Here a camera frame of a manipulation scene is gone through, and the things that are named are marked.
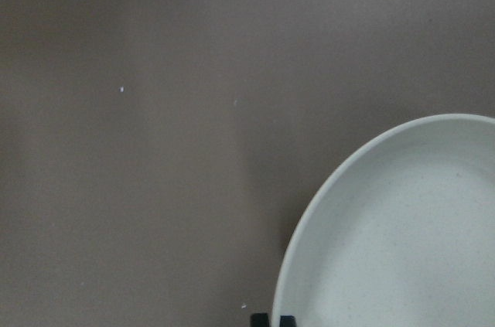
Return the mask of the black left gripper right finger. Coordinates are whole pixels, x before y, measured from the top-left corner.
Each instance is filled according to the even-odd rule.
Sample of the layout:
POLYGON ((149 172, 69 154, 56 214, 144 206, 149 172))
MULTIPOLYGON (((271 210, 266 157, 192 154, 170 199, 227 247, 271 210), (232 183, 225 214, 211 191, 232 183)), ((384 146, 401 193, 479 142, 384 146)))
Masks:
POLYGON ((279 327, 297 327, 297 321, 293 315, 281 315, 279 327))

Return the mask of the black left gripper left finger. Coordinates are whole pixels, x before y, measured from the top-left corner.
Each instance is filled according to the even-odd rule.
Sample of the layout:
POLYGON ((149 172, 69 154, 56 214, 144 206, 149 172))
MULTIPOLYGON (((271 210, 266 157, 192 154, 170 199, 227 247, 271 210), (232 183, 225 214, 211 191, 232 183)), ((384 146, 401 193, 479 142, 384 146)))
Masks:
POLYGON ((250 316, 250 327, 269 327, 268 313, 253 313, 250 316))

